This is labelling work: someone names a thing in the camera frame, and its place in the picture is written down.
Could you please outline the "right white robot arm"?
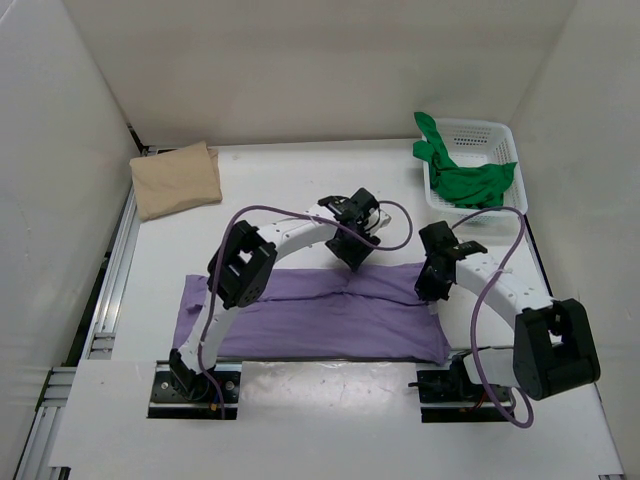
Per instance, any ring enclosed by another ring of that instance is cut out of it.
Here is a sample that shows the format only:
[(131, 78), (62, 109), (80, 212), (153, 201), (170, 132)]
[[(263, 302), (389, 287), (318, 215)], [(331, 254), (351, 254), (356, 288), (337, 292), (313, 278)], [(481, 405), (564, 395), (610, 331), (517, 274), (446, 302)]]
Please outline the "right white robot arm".
[(418, 298), (447, 300), (452, 286), (477, 296), (513, 330), (508, 348), (458, 354), (449, 367), (462, 393), (480, 386), (518, 388), (536, 401), (600, 379), (601, 367), (585, 307), (557, 300), (509, 273), (476, 241), (461, 242), (447, 222), (419, 231), (426, 261), (415, 284)]

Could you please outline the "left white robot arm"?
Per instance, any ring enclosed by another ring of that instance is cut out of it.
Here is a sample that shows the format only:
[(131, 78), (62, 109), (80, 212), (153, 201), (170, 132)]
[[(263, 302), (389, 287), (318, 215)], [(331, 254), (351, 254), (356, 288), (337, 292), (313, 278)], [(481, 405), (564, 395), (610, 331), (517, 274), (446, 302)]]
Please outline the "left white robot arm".
[(209, 262), (202, 310), (187, 337), (169, 355), (172, 386), (192, 399), (208, 390), (218, 351), (239, 310), (264, 293), (275, 264), (323, 244), (355, 271), (380, 244), (378, 230), (391, 217), (361, 188), (350, 197), (329, 196), (303, 213), (253, 226), (235, 216)]

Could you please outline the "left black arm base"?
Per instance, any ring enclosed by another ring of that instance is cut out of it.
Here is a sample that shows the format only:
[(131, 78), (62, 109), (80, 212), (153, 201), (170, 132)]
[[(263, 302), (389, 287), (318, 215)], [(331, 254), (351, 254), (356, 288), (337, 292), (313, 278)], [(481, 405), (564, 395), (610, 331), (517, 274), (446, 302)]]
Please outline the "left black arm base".
[(223, 404), (221, 404), (219, 392), (207, 377), (199, 375), (195, 387), (187, 391), (175, 378), (167, 361), (157, 362), (147, 417), (176, 420), (236, 420), (241, 372), (242, 366), (239, 363), (222, 363), (210, 373), (221, 389), (223, 397)]

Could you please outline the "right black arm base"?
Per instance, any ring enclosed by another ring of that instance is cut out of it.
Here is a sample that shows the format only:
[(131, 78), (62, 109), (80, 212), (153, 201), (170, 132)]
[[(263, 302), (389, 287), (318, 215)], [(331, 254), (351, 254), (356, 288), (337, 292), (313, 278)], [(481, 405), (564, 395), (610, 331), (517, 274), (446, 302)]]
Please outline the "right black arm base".
[(484, 387), (471, 382), (462, 360), (447, 369), (421, 367), (408, 387), (418, 392), (423, 424), (506, 422)]

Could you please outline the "beige t shirt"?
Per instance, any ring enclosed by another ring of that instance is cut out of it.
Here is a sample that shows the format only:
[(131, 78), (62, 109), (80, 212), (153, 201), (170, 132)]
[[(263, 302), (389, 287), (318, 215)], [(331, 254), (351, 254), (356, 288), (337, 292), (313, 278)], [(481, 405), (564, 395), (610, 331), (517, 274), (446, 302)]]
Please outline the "beige t shirt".
[(129, 162), (138, 216), (159, 219), (223, 199), (218, 151), (204, 141)]

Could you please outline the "purple t shirt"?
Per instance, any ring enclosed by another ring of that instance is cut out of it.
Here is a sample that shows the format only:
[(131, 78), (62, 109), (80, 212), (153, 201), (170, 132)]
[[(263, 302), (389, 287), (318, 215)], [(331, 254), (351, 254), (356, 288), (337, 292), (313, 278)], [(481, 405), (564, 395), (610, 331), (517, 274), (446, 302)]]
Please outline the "purple t shirt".
[[(358, 340), (448, 343), (438, 315), (414, 284), (421, 264), (347, 269), (276, 269), (259, 299), (239, 310), (224, 342), (350, 343)], [(189, 275), (173, 347), (202, 310), (207, 279)]]

